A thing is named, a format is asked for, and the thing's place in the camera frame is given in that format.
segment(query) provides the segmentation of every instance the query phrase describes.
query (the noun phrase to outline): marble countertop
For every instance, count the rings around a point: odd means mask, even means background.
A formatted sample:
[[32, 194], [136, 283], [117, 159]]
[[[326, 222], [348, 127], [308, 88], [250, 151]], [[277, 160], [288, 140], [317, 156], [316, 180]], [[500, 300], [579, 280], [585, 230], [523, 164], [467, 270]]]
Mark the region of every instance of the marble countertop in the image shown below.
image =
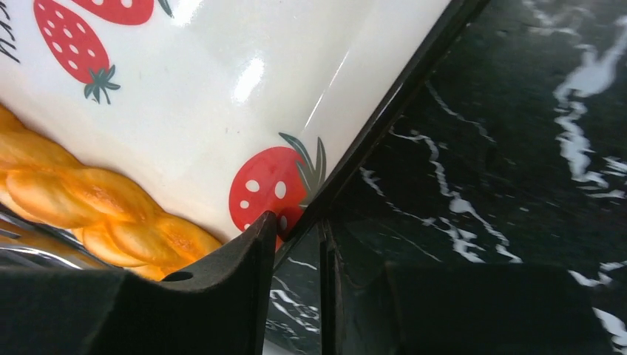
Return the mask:
[[[551, 263], [627, 354], [627, 4], [492, 1], [331, 206], [389, 260]], [[319, 354], [318, 240], [274, 276], [267, 339]]]

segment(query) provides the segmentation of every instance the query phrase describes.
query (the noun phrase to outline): strawberry illustration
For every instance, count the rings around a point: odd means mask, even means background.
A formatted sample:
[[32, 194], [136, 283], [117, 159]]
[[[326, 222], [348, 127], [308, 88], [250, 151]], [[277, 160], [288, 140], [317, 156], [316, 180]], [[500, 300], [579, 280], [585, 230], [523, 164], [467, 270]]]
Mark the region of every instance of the strawberry illustration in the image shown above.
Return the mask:
[[325, 181], [327, 158], [318, 138], [316, 164], [295, 137], [279, 133], [291, 146], [275, 146], [250, 158], [237, 172], [228, 196], [235, 226], [247, 229], [263, 212], [273, 211], [285, 237]]
[[[155, 0], [73, 0], [85, 10], [114, 24], [143, 24], [152, 16]], [[158, 0], [163, 11], [172, 17], [168, 0]]]
[[74, 79], [85, 84], [85, 98], [100, 94], [111, 103], [107, 90], [120, 89], [111, 79], [115, 65], [92, 28], [78, 15], [53, 0], [35, 0], [33, 9], [41, 35], [59, 64]]

